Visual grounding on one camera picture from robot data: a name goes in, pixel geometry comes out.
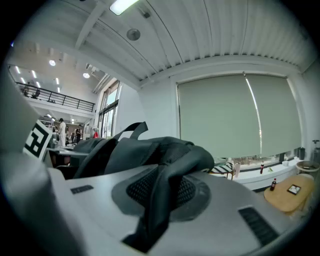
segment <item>white counter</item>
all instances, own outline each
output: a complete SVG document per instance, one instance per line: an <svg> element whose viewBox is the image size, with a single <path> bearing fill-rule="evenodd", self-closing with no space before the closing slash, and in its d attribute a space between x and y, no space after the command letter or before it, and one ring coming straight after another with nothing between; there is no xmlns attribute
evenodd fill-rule
<svg viewBox="0 0 320 256"><path fill-rule="evenodd" d="M240 172L239 176L236 178L233 176L233 181L243 184L250 190L257 190L271 186L272 181L276 178L276 182L282 182L286 178L292 175L297 174L296 168L297 161L295 159L289 161L289 166L283 166L278 164L272 166L272 172L269 172L269 167L263 169L263 173L260 174L260 169L258 170L249 170ZM217 177L226 177L226 175L221 174L211 174Z"/></svg>

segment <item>backpack strap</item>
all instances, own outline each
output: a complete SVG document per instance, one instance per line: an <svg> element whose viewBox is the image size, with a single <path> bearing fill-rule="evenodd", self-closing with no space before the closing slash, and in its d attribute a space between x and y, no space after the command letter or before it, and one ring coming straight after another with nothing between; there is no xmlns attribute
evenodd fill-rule
<svg viewBox="0 0 320 256"><path fill-rule="evenodd" d="M146 122L135 122L131 125L129 125L127 128L125 128L123 131L119 132L118 134L116 134L115 136L113 136L114 139L116 139L117 141L119 140L120 136L124 133L124 132L129 132L129 131L133 131L133 133L130 136L130 139L138 139L138 137L148 131L148 126L146 124Z"/></svg>

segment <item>chair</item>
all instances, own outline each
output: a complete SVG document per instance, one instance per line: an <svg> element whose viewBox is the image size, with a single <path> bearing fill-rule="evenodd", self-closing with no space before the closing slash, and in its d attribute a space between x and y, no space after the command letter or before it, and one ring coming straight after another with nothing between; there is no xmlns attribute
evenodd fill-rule
<svg viewBox="0 0 320 256"><path fill-rule="evenodd" d="M231 180L234 179L235 175L235 168L232 162L226 162L225 165L216 166L211 171L208 172L209 174L226 174L226 178L228 179L228 175L231 173Z"/></svg>

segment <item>white wall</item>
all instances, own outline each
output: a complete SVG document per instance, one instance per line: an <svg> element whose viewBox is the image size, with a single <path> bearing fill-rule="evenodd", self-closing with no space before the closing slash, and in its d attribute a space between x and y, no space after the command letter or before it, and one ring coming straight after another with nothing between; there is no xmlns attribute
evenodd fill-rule
<svg viewBox="0 0 320 256"><path fill-rule="evenodd" d="M175 136L171 120L172 109L171 82L164 79L135 91L127 85L122 86L115 132L119 133L127 126L136 122L146 121L149 131L143 133L140 139Z"/></svg>
<svg viewBox="0 0 320 256"><path fill-rule="evenodd" d="M312 140L320 140L320 59L303 74L306 90L307 142L309 152L314 148Z"/></svg>

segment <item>ceiling beam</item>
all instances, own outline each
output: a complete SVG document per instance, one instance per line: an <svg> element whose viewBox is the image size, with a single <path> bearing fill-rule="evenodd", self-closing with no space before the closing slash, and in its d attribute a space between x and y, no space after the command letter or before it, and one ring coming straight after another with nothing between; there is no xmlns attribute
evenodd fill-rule
<svg viewBox="0 0 320 256"><path fill-rule="evenodd" d="M191 72L194 70L200 70L204 68L216 67L224 65L265 65L272 66L277 69L287 70L293 73L300 73L300 69L292 64L289 64L284 61L276 60L273 58L260 57L260 56L247 56L247 55L225 55L225 56L215 56L208 58L201 58L190 62L185 62L183 64L171 67L167 70L164 70L160 73L156 73L150 78L146 78L140 82L140 87L143 87L147 84L157 82L159 80L169 78L171 76L181 74L184 72Z"/></svg>
<svg viewBox="0 0 320 256"><path fill-rule="evenodd" d="M85 21L78 39L76 40L75 43L75 49L79 49L80 46L83 44L85 41L86 37L88 36L90 30L94 27L95 23L97 22L98 18L102 15L102 13L105 11L106 5L102 2L97 2L95 8L93 11L90 13L89 17Z"/></svg>

